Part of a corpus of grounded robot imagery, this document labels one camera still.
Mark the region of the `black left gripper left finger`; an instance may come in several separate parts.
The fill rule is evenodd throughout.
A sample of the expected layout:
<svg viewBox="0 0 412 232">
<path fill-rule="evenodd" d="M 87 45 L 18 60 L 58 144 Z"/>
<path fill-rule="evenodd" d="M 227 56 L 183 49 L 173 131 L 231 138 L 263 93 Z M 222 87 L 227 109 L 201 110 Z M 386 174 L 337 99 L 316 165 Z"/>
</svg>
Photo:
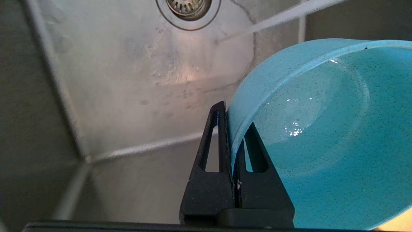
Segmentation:
<svg viewBox="0 0 412 232">
<path fill-rule="evenodd" d="M 200 145 L 180 205 L 182 225 L 215 225 L 218 214 L 235 207 L 228 147 L 226 104 L 214 104 L 208 114 Z M 213 129 L 218 128 L 218 167 L 207 172 Z"/>
</svg>

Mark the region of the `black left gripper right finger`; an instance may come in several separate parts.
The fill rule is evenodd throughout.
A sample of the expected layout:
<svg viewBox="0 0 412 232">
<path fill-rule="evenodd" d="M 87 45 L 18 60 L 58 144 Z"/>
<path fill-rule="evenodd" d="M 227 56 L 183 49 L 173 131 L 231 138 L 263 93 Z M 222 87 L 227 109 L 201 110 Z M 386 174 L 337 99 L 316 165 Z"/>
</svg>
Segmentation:
<svg viewBox="0 0 412 232">
<path fill-rule="evenodd" d="M 238 149 L 234 170 L 234 226 L 294 227 L 295 208 L 253 123 Z"/>
</svg>

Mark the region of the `teal bowl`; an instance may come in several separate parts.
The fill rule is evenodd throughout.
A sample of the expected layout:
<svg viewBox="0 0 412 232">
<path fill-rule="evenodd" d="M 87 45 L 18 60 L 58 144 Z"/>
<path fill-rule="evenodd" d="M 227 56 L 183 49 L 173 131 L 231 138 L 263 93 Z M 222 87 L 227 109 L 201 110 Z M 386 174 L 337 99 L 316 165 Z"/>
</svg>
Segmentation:
<svg viewBox="0 0 412 232">
<path fill-rule="evenodd" d="M 233 158 L 256 126 L 297 228 L 370 230 L 412 208 L 412 41 L 288 47 L 246 76 L 228 118 Z"/>
</svg>

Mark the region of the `stainless steel sink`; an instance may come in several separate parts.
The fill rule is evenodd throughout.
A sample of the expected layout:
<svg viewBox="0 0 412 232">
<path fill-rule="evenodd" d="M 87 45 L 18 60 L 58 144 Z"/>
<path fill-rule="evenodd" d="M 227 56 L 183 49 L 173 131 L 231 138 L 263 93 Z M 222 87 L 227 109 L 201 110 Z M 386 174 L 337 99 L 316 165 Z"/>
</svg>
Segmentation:
<svg viewBox="0 0 412 232">
<path fill-rule="evenodd" d="M 412 0 L 221 0 L 196 31 L 155 0 L 0 0 L 0 232 L 31 221 L 178 224 L 210 108 L 307 41 L 412 41 Z"/>
</svg>

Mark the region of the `running tap water stream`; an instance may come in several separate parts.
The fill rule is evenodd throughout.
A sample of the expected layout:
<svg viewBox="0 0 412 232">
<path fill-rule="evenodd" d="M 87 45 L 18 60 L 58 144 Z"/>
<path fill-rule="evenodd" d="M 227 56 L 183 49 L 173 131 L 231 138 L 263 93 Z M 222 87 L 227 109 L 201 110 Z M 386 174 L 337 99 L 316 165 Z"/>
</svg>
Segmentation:
<svg viewBox="0 0 412 232">
<path fill-rule="evenodd" d="M 304 1 L 270 18 L 267 18 L 261 22 L 258 22 L 254 25 L 243 28 L 231 35 L 226 35 L 224 38 L 217 39 L 215 42 L 216 44 L 219 44 L 221 42 L 225 42 L 230 39 L 237 38 L 239 36 L 253 34 L 260 30 L 273 27 L 276 25 L 280 25 L 285 22 L 289 22 L 291 20 L 300 18 L 302 16 L 305 16 L 305 15 L 308 15 L 314 12 L 318 12 L 322 9 L 326 9 L 330 6 L 340 4 L 344 1 L 347 1 L 347 0 L 308 0 L 308 1 Z"/>
</svg>

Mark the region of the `round metal drain strainer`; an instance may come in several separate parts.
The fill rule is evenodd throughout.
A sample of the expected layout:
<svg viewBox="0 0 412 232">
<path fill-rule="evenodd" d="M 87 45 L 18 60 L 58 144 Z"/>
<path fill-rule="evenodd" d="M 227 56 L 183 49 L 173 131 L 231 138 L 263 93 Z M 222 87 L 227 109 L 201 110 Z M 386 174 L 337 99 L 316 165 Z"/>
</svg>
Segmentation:
<svg viewBox="0 0 412 232">
<path fill-rule="evenodd" d="M 209 25 L 217 16 L 222 0 L 155 0 L 161 15 L 171 25 L 196 31 Z"/>
</svg>

